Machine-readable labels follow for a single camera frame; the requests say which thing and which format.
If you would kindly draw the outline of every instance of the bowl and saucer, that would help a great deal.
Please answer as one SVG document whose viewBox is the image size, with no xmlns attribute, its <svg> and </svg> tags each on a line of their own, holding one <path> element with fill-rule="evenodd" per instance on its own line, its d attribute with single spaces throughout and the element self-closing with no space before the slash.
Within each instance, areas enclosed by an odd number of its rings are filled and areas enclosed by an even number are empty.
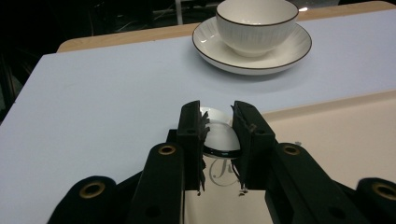
<svg viewBox="0 0 396 224">
<path fill-rule="evenodd" d="M 271 8 L 279 2 L 290 5 Z M 240 3 L 250 11 L 239 13 L 244 11 L 238 10 Z M 262 12 L 260 4 L 270 5 L 269 11 Z M 297 64 L 312 47 L 309 33 L 295 22 L 297 15 L 298 8 L 287 1 L 227 0 L 219 4 L 216 17 L 197 26 L 192 42 L 208 63 L 227 72 L 247 76 L 281 72 Z"/>
</svg>

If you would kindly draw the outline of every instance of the white bowl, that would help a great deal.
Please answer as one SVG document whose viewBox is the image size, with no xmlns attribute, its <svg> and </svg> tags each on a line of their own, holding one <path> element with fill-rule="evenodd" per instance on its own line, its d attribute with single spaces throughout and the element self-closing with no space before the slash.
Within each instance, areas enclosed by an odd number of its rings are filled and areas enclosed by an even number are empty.
<svg viewBox="0 0 396 224">
<path fill-rule="evenodd" d="M 207 112 L 210 131 L 204 142 L 204 155 L 216 159 L 235 159 L 241 154 L 239 139 L 231 127 L 232 118 L 226 113 L 211 108 L 200 107 L 201 113 Z"/>
<path fill-rule="evenodd" d="M 288 38 L 298 13 L 285 0 L 225 0 L 216 17 L 225 44 L 244 57 L 258 57 Z"/>
</svg>

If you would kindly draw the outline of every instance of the wooden table edge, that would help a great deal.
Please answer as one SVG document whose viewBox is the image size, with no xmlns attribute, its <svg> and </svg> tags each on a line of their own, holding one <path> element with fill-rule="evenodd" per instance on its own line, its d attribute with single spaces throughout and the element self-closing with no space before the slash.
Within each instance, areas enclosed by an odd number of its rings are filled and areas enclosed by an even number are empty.
<svg viewBox="0 0 396 224">
<path fill-rule="evenodd" d="M 396 8 L 395 5 L 383 1 L 371 1 L 335 7 L 313 8 L 300 12 L 298 21 L 309 21 L 331 17 L 341 17 L 367 12 L 375 12 Z M 70 39 L 63 42 L 57 52 L 80 49 L 95 49 L 145 41 L 154 41 L 191 35 L 199 23 L 169 26 L 141 31 L 132 31 L 110 35 L 97 35 Z"/>
</svg>

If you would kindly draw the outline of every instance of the white saucer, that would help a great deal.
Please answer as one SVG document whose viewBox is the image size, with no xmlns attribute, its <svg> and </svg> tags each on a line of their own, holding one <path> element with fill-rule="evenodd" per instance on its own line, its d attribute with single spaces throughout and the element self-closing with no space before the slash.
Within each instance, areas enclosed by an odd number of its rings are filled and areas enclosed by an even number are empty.
<svg viewBox="0 0 396 224">
<path fill-rule="evenodd" d="M 284 71 L 294 66 L 311 50 L 309 33 L 296 24 L 293 33 L 276 49 L 260 57 L 243 57 L 236 54 L 221 40 L 216 17 L 195 28 L 192 42 L 200 55 L 216 67 L 240 75 L 259 76 Z"/>
</svg>

